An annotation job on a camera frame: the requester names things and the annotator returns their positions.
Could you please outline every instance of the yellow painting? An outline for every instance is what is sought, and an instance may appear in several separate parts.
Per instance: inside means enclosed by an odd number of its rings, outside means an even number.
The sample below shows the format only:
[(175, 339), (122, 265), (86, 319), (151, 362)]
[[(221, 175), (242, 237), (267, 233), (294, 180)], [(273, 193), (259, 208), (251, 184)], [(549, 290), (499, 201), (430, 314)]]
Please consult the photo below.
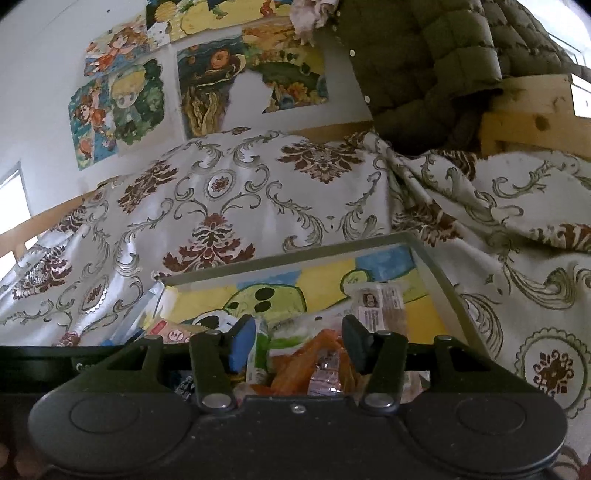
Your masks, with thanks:
[[(411, 342), (432, 343), (436, 335), (448, 333), (408, 248), (401, 246), (205, 290), (167, 287), (163, 299), (168, 306), (163, 316), (187, 325), (201, 325), (206, 320), (213, 328), (210, 322), (216, 317), (222, 322), (227, 315), (263, 317), (270, 327), (305, 313), (338, 316), (352, 306), (344, 285), (368, 281), (396, 281), (399, 285)], [(145, 326), (151, 321), (146, 319)]]
[(159, 47), (204, 30), (231, 27), (272, 15), (289, 5), (272, 0), (148, 0), (148, 36)]

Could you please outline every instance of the painting on wall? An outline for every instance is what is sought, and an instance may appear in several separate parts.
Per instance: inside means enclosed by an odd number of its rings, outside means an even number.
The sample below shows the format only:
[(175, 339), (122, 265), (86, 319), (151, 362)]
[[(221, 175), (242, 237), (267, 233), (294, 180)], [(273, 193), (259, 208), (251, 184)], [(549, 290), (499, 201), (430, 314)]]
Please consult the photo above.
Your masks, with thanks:
[(148, 36), (159, 47), (203, 30), (231, 27), (274, 14), (272, 0), (147, 0)]
[(90, 42), (86, 49), (84, 75), (98, 77), (115, 72), (150, 51), (146, 16), (140, 13)]
[(220, 131), (234, 78), (246, 67), (242, 36), (185, 48), (177, 65), (187, 138)]
[(79, 170), (118, 152), (106, 79), (92, 80), (79, 89), (69, 111)]
[(162, 66), (156, 59), (91, 80), (69, 105), (78, 169), (140, 142), (164, 120)]
[(156, 59), (111, 76), (115, 138), (132, 145), (139, 142), (164, 119), (162, 67)]
[(248, 68), (273, 89), (264, 113), (328, 100), (322, 52), (301, 45), (289, 19), (245, 28), (242, 36)]

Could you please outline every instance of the blanket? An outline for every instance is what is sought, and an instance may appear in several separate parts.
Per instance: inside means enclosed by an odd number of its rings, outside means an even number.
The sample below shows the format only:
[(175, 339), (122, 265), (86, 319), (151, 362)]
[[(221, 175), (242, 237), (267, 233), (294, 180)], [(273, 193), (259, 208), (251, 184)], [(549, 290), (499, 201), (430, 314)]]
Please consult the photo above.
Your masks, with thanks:
[(97, 345), (157, 274), (410, 230), (491, 357), (569, 420), (591, 465), (591, 165), (560, 152), (405, 157), (374, 133), (317, 145), (245, 128), (195, 139), (67, 215), (0, 282), (4, 345)]

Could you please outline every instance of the green quilted jacket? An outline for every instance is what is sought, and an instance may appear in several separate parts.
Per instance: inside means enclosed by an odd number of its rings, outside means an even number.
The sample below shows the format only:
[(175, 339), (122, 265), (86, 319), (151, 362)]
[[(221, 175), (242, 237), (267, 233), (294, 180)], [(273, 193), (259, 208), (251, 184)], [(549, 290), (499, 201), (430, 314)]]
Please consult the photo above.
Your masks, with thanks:
[(341, 0), (332, 28), (376, 130), (405, 154), (467, 148), (505, 77), (591, 82), (515, 0)]

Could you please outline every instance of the patterned bedsheet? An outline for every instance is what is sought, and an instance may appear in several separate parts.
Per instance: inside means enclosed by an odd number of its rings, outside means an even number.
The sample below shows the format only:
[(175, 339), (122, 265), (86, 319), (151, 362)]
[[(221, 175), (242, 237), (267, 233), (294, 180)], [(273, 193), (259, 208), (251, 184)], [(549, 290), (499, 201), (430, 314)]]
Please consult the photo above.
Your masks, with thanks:
[(591, 478), (591, 164), (558, 152), (403, 157), (246, 128), (119, 177), (0, 281), (3, 345), (97, 345), (157, 274), (411, 230), (501, 365), (569, 419), (558, 469)]

